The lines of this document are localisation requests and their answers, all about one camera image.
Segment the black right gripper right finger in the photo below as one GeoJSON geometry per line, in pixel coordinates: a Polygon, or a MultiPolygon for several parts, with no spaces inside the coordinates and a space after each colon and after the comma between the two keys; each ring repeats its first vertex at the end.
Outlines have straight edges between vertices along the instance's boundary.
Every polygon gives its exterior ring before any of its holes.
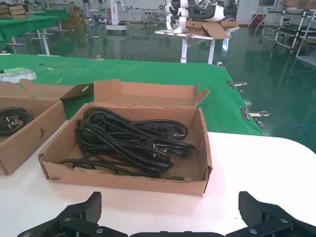
{"type": "Polygon", "coordinates": [[[238,194],[238,209],[246,228],[228,237],[314,237],[316,227],[297,220],[280,206],[260,202],[246,191],[238,194]]]}

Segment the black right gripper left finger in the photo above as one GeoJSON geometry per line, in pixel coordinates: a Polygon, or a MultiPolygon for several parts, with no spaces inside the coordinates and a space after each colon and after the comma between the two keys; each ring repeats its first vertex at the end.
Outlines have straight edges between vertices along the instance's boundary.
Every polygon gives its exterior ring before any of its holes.
{"type": "Polygon", "coordinates": [[[102,196],[94,192],[87,201],[68,205],[58,216],[23,231],[20,237],[125,237],[127,234],[98,225],[102,196]]]}

